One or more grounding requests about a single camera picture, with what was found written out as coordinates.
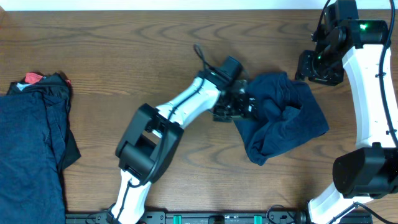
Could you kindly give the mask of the red garment in pile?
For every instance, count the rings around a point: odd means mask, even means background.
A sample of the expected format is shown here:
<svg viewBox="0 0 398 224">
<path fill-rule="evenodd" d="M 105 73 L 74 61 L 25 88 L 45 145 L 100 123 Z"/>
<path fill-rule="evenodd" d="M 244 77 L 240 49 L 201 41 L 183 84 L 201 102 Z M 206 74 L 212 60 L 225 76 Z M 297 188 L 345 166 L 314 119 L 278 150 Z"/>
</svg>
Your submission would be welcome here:
<svg viewBox="0 0 398 224">
<path fill-rule="evenodd" d="M 35 84 L 35 83 L 43 80 L 44 78 L 47 78 L 47 77 L 44 75 L 40 75 L 38 73 L 29 72 L 29 73 L 26 73 L 24 82 L 27 84 Z"/>
</svg>

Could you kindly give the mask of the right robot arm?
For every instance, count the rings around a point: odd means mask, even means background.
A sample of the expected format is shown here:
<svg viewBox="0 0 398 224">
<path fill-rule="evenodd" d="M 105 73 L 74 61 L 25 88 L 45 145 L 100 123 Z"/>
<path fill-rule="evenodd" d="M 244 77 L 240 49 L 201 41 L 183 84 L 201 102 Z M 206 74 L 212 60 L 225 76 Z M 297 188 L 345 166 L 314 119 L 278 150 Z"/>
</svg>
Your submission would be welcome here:
<svg viewBox="0 0 398 224">
<path fill-rule="evenodd" d="M 368 203 L 397 193 L 397 102 L 391 76 L 394 23 L 362 20 L 353 0 L 327 2 L 312 34 L 314 50 L 299 57 L 297 80 L 335 86 L 349 80 L 356 148 L 333 163 L 332 183 L 298 223 L 371 223 Z"/>
</svg>

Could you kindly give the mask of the navy blue shorts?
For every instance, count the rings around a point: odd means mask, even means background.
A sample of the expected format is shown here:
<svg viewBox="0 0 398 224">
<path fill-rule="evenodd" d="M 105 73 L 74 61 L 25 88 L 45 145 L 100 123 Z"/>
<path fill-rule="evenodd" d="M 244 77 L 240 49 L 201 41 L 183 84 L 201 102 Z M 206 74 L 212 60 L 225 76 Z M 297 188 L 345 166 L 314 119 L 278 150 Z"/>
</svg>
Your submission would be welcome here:
<svg viewBox="0 0 398 224">
<path fill-rule="evenodd" d="M 257 100 L 257 119 L 234 123 L 249 160 L 259 166 L 329 130 L 309 85 L 285 72 L 258 75 L 246 92 Z"/>
</svg>

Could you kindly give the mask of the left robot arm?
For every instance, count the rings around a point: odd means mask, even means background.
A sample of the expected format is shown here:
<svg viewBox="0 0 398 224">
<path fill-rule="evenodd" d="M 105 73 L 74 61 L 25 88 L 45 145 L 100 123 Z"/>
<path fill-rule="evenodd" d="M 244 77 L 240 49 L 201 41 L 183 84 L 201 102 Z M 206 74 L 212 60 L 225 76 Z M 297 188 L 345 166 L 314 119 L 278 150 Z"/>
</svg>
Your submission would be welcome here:
<svg viewBox="0 0 398 224">
<path fill-rule="evenodd" d="M 152 184 L 168 169 L 185 128 L 209 111 L 216 122 L 256 118 L 256 101 L 239 79 L 243 66 L 227 57 L 220 67 L 204 64 L 192 84 L 174 99 L 152 107 L 143 104 L 125 130 L 115 155 L 121 187 L 108 210 L 108 223 L 137 223 Z"/>
</svg>

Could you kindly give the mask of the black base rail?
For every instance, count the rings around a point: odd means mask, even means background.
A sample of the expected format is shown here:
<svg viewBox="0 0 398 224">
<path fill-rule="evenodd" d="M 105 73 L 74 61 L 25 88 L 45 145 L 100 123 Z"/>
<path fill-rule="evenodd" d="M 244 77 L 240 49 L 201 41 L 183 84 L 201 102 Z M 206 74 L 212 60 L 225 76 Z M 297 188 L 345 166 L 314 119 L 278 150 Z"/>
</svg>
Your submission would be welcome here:
<svg viewBox="0 0 398 224">
<path fill-rule="evenodd" d="M 66 214 L 66 223 L 89 224 L 111 223 L 108 212 L 94 214 Z M 301 224 L 310 223 L 305 212 L 282 209 L 271 210 L 266 213 L 169 213 L 145 212 L 138 224 Z M 367 212 L 350 212 L 341 218 L 342 224 L 372 224 L 373 218 Z"/>
</svg>

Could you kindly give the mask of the navy blue clothes pile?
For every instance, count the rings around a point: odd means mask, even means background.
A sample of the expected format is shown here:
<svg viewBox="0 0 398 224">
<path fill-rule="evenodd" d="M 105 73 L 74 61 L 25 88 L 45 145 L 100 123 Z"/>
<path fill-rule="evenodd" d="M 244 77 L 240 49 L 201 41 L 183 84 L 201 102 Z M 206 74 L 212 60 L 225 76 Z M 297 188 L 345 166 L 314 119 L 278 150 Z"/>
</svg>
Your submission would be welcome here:
<svg viewBox="0 0 398 224">
<path fill-rule="evenodd" d="M 65 223 L 62 170 L 80 157 L 71 87 L 54 73 L 1 97 L 1 223 Z"/>
</svg>

